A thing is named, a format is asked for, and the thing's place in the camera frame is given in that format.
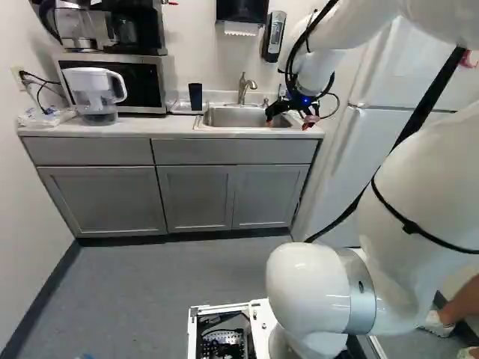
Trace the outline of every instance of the black cup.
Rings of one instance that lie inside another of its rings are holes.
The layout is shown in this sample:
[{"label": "black cup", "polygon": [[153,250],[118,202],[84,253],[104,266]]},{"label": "black cup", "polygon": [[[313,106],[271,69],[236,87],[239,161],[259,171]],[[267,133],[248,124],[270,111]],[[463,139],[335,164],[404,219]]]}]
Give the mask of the black cup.
[{"label": "black cup", "polygon": [[192,111],[203,110],[203,84],[188,84]]}]

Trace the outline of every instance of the countertop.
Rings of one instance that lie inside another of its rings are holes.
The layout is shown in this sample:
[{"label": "countertop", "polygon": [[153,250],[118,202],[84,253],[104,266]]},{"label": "countertop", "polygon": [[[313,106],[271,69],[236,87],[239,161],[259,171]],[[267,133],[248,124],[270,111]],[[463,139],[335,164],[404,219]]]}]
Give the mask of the countertop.
[{"label": "countertop", "polygon": [[107,126],[89,126],[80,117],[49,129],[19,127],[20,137],[89,137],[89,138],[323,138],[325,132],[316,125],[308,131],[271,129],[193,129],[196,116],[165,115],[158,117],[119,117]]}]

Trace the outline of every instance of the wall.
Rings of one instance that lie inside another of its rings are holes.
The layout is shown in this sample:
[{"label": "wall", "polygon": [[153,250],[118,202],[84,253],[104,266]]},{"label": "wall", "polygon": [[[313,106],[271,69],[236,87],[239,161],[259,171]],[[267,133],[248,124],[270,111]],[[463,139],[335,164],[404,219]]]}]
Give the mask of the wall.
[{"label": "wall", "polygon": [[[276,64],[260,57],[263,29],[257,37],[224,34],[215,25],[216,0],[179,0],[179,6],[164,6],[163,19],[168,52],[175,57],[180,89],[189,82],[201,82],[207,90],[237,90],[241,72],[258,83],[261,92],[277,92],[280,74]],[[287,13],[285,34],[294,25],[321,8],[324,0],[270,0],[269,11]]]},{"label": "wall", "polygon": [[[47,54],[58,48],[52,45],[28,0],[4,2],[0,33],[1,351],[73,237],[16,136],[15,116],[34,102],[19,92],[9,69],[22,65],[52,78],[54,70]],[[46,104],[49,99],[58,101],[55,95],[42,97]]]}]

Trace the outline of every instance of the floor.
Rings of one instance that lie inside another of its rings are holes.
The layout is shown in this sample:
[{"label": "floor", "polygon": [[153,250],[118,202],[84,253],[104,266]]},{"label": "floor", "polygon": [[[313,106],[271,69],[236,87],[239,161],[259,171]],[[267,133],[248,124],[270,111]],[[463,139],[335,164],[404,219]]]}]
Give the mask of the floor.
[{"label": "floor", "polygon": [[[264,298],[266,260],[289,236],[83,248],[19,359],[185,359],[188,308]],[[388,359],[453,359],[458,338],[380,337]]]}]

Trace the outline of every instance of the white refrigerator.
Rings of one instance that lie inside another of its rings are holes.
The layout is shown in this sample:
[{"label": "white refrigerator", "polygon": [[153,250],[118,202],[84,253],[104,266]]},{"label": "white refrigerator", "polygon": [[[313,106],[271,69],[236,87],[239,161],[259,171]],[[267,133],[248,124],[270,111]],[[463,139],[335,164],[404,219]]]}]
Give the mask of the white refrigerator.
[{"label": "white refrigerator", "polygon": [[[333,222],[367,185],[432,80],[454,50],[396,18],[366,46],[348,106],[310,172],[293,239],[304,241]],[[469,61],[475,63],[471,53]],[[428,123],[479,99],[479,69],[460,66]],[[332,247],[359,246],[354,214],[317,240]]]}]

